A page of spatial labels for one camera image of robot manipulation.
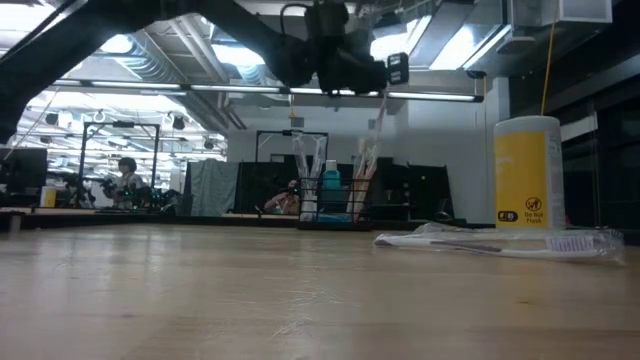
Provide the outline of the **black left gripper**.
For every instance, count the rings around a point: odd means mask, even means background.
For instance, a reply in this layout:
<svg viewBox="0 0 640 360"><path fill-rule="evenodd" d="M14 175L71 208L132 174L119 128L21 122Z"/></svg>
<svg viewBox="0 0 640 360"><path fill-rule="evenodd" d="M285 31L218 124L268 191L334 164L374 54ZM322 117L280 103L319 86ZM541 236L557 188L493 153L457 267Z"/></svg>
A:
<svg viewBox="0 0 640 360"><path fill-rule="evenodd" d="M349 12L337 0L313 0L304 15L308 43L322 91L334 94L350 90L357 95L381 92L387 87L386 68L369 51L366 30L348 33Z"/></svg>

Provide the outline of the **blue mouthwash bottle white cap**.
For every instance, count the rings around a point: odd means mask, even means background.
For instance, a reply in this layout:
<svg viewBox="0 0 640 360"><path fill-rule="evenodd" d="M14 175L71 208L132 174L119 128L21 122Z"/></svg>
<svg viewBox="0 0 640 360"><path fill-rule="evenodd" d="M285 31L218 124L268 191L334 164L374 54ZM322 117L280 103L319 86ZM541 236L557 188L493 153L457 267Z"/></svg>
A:
<svg viewBox="0 0 640 360"><path fill-rule="evenodd" d="M336 160L327 160L322 178L321 208L324 213L336 212L341 205L341 174Z"/></svg>

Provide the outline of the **yellow orange toothbrush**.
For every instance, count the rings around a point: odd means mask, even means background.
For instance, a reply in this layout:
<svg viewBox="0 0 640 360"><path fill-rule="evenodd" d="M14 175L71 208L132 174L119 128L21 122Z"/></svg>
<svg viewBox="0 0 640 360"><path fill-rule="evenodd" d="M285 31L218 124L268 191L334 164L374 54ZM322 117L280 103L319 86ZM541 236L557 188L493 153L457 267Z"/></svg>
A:
<svg viewBox="0 0 640 360"><path fill-rule="evenodd" d="M361 139L358 145L358 153L354 160L352 187L351 187L351 220L353 223L358 222L359 210L358 206L361 204L360 187L362 184L362 178L364 177L366 170L366 150L367 144L365 139Z"/></svg>

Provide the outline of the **long light bar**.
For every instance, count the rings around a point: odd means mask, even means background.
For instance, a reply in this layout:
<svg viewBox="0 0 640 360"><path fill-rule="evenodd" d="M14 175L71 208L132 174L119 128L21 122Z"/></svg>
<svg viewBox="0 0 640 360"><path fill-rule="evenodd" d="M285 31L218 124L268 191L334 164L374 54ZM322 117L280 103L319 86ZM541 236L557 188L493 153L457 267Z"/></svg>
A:
<svg viewBox="0 0 640 360"><path fill-rule="evenodd" d="M324 93L319 88L288 88L282 86L251 86L227 84L180 84L154 82L126 82L108 80L59 79L53 83L57 87L133 90L139 92L156 92L160 94L182 94L187 92L225 92L237 94L260 95L301 95L301 96L336 96L359 98L387 98L411 101L442 101L461 103L481 103L484 96L477 94L436 93L426 91L384 90L355 93L352 90L337 90Z"/></svg>

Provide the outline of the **black partition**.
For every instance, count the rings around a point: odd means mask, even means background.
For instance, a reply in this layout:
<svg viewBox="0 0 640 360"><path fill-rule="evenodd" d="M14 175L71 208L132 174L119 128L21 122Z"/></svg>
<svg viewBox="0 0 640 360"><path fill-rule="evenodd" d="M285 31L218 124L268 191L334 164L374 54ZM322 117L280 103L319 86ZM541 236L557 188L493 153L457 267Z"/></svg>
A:
<svg viewBox="0 0 640 360"><path fill-rule="evenodd" d="M295 158L279 162L245 162L239 167L235 213L258 212L298 178ZM371 177L361 214L367 220L408 221L454 216L448 170L444 166L398 165L381 157Z"/></svg>

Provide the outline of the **clear plastic cup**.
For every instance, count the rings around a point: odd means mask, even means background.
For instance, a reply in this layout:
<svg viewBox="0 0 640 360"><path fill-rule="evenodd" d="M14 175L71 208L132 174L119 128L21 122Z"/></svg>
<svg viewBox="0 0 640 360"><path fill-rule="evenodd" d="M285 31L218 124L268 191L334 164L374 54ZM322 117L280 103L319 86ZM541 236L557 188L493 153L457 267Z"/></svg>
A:
<svg viewBox="0 0 640 360"><path fill-rule="evenodd" d="M312 192L305 192L301 197L299 220L301 222L313 222L317 219L318 198Z"/></svg>

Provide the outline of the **person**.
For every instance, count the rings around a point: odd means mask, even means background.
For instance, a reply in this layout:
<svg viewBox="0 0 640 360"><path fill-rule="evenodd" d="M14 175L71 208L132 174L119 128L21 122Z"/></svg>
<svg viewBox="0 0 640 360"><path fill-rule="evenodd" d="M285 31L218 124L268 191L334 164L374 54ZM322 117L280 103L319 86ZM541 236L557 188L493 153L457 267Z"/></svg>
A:
<svg viewBox="0 0 640 360"><path fill-rule="evenodd" d="M271 214L298 215L300 211L298 181L290 180L286 188L264 204L263 209Z"/></svg>
<svg viewBox="0 0 640 360"><path fill-rule="evenodd" d="M102 185L103 194L111 199L116 209L133 209L136 192L146 187L142 177L136 173L137 163L131 157L123 157L118 161L120 176L107 179Z"/></svg>

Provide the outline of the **grey cloth cover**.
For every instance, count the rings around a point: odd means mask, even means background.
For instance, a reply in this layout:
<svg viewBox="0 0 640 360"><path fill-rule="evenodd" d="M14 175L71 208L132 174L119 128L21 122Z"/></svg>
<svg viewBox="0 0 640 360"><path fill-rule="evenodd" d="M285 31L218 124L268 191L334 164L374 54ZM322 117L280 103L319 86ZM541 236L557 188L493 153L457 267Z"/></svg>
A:
<svg viewBox="0 0 640 360"><path fill-rule="evenodd" d="M235 206L240 164L206 159L188 164L191 215L222 217Z"/></svg>

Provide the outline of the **yellow white wipes canister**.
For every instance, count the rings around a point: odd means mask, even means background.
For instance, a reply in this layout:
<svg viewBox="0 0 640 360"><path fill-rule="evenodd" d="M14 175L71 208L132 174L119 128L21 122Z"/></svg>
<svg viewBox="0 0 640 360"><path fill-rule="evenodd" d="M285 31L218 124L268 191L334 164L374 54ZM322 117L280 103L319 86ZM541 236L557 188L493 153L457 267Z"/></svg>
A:
<svg viewBox="0 0 640 360"><path fill-rule="evenodd" d="M494 158L497 227L566 227L558 119L537 115L497 123Z"/></svg>

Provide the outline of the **black monitor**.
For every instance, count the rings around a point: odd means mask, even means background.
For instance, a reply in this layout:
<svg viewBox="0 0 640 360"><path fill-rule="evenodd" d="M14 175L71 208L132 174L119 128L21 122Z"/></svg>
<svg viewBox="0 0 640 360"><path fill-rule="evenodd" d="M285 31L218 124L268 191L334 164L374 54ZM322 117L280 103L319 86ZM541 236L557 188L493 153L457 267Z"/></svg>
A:
<svg viewBox="0 0 640 360"><path fill-rule="evenodd" d="M0 184L5 185L8 193L43 187L47 169L44 148L0 148Z"/></svg>

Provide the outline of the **black metal rig frame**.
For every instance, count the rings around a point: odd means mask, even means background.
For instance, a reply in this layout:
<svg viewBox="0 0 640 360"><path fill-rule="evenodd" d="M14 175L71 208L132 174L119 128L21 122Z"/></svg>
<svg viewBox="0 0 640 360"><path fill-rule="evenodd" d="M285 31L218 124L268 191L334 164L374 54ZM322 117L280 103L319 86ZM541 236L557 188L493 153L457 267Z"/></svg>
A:
<svg viewBox="0 0 640 360"><path fill-rule="evenodd" d="M265 139L264 142L260 142L260 138L262 135L268 135L269 138ZM259 162L259 153L260 149L263 145L265 145L272 135L281 135L284 137L293 137L294 135L307 136L311 137L314 140L318 140L320 138L325 139L325 148L324 148L324 158L326 159L328 156L328 145L329 145L329 134L326 132L305 132L299 129L286 129L286 130L256 130L255 133L255 147L254 147L254 162Z"/></svg>
<svg viewBox="0 0 640 360"><path fill-rule="evenodd" d="M87 177L84 174L84 166L87 155L87 143L90 139L94 137L97 138L105 138L108 139L109 135L102 135L101 132L105 127L113 127L113 128L121 128L121 129L132 129L132 128L142 128L143 131L154 141L153 148L153 157L152 157L152 170L151 170L151 180L150 184L144 188L136 189L133 188L129 190L123 190L121 194L127 199L131 200L133 204L144 205L144 200L146 200L147 209L151 210L157 205L157 201L159 196L155 193L155 181L156 181L156 172L157 172L157 163L158 163L158 150L160 144L160 130L161 127L159 124L138 124L132 121L112 121L112 122L86 122L84 124L84 129L82 133L82 144L80 150L80 163L78 169L78 180L77 180L77 190L76 190L76 202L75 206L80 206L80 195L82 190L84 189L84 181L87 180Z"/></svg>

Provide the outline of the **silver ceiling duct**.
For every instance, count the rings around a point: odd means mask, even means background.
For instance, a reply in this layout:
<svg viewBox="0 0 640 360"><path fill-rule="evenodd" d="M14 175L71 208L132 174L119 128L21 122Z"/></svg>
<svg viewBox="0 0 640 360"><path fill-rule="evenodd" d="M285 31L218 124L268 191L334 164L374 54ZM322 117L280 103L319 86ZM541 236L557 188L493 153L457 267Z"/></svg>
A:
<svg viewBox="0 0 640 360"><path fill-rule="evenodd" d="M561 54L608 26L616 1L437 0L410 68L527 72L546 61L551 36Z"/></svg>

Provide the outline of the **black aluminium table frame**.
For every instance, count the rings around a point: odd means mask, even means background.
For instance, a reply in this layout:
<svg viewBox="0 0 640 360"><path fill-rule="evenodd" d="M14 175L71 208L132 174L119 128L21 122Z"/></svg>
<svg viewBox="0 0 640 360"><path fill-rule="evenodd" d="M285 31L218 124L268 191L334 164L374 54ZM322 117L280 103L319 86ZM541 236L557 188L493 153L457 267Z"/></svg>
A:
<svg viewBox="0 0 640 360"><path fill-rule="evenodd" d="M107 225L193 225L235 226L263 228L297 228L298 218L276 216L258 217L194 217L164 216L149 214L25 214L0 212L0 233L9 232L19 224L20 230L107 226ZM372 221L371 231L413 231L424 225L424 221Z"/></svg>

